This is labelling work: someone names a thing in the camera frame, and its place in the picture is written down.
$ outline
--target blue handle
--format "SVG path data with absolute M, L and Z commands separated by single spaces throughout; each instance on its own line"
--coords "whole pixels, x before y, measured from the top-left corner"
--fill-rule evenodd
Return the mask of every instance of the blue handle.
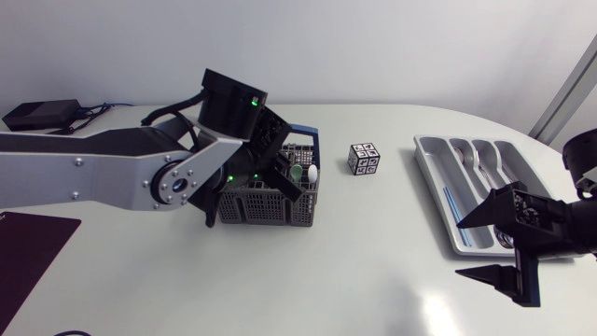
M 292 130 L 290 131 L 291 133 L 309 135 L 313 139 L 313 156 L 315 158 L 315 166 L 317 166 L 317 169 L 321 169 L 319 161 L 319 130 L 314 127 L 297 124 L 290 124 L 290 127 L 292 127 Z

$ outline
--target green object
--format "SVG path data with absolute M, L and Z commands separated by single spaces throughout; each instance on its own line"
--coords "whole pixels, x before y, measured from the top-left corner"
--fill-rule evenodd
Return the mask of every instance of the green object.
M 300 182 L 301 176 L 302 167 L 300 166 L 300 164 L 295 164 L 292 167 L 290 167 L 290 178 L 292 178 L 294 182 Z

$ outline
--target table surface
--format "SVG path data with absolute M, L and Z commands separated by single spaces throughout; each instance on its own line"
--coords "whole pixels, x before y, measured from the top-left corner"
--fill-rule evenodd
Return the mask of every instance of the table surface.
M 10 209 L 82 224 L 5 335 L 595 333 L 593 257 L 542 262 L 541 308 L 521 308 L 454 272 L 512 260 L 452 251 L 412 138 L 507 139 L 556 198 L 571 202 L 571 177 L 556 151 L 486 119 L 428 106 L 271 108 L 319 129 L 321 182 L 311 228 L 216 222 L 208 229 L 190 205 L 166 213 L 93 202 Z M 115 108 L 81 135 L 137 126 L 151 110 Z M 375 175 L 353 176 L 349 146 L 365 142 L 378 148 L 380 166 Z

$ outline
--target black cable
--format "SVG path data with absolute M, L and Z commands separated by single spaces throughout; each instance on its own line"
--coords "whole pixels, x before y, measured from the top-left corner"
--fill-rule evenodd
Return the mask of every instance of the black cable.
M 159 117 L 163 117 L 167 114 L 173 114 L 174 112 L 179 112 L 180 110 L 183 110 L 185 108 L 189 108 L 191 106 L 197 105 L 198 103 L 203 101 L 203 99 L 205 99 L 206 97 L 207 97 L 207 92 L 205 90 L 201 90 L 201 92 L 199 92 L 199 94 L 197 94 L 196 96 L 194 96 L 190 99 L 187 99 L 184 102 L 180 102 L 180 103 L 176 103 L 173 105 L 168 105 L 168 106 L 159 108 L 159 109 L 151 112 L 145 119 L 141 120 L 141 126 L 149 126 L 155 119 L 157 119 Z
M 170 112 L 171 114 L 175 115 L 179 120 L 181 120 L 185 126 L 187 126 L 187 131 L 190 133 L 191 139 L 193 139 L 193 148 L 191 149 L 192 152 L 199 150 L 199 138 L 195 134 L 195 130 L 193 130 L 193 124 L 187 117 L 183 116 L 179 111 Z
M 101 105 L 96 105 L 96 106 L 92 106 L 92 107 L 81 107 L 75 114 L 74 116 L 74 120 L 83 120 L 83 119 L 87 119 L 87 121 L 83 122 L 82 124 L 76 126 L 76 127 L 66 127 L 60 130 L 56 130 L 53 132 L 50 132 L 48 134 L 53 134 L 53 135 L 70 135 L 75 133 L 76 131 L 81 130 L 82 128 L 86 127 L 87 125 L 89 125 L 94 119 L 100 117 L 103 113 L 107 112 L 108 110 L 110 110 L 112 107 L 114 106 L 119 106 L 119 105 L 123 105 L 123 106 L 134 106 L 131 104 L 124 104 L 124 103 L 103 103 Z M 92 111 L 94 109 L 98 109 L 100 108 L 100 110 L 98 112 L 93 113 Z

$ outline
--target marker cube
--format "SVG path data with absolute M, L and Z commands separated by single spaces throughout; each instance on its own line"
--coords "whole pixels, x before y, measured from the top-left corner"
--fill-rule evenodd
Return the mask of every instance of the marker cube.
M 348 165 L 354 175 L 375 174 L 380 158 L 380 153 L 371 143 L 352 145 Z

